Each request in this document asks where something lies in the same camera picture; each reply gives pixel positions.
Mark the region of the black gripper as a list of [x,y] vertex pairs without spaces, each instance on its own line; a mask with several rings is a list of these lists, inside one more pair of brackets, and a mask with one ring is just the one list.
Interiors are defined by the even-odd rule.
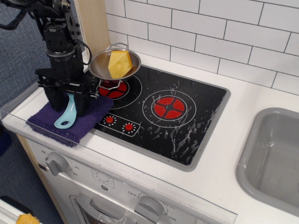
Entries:
[[83,116],[89,109],[91,99],[96,99],[98,78],[84,72],[82,54],[68,57],[50,57],[50,68],[36,69],[38,84],[44,88],[50,105],[55,111],[64,106],[64,92],[72,93],[77,116]]

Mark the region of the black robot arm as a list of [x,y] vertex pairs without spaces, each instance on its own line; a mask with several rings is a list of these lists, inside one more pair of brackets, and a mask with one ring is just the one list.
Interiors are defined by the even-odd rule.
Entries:
[[69,0],[2,0],[1,4],[19,9],[20,12],[7,25],[0,27],[14,30],[29,14],[36,21],[39,32],[46,43],[46,54],[51,67],[36,69],[38,85],[44,88],[52,108],[63,107],[65,93],[74,95],[78,116],[89,108],[90,97],[95,95],[99,79],[84,73],[82,47],[87,45],[79,39],[80,25],[71,11]]

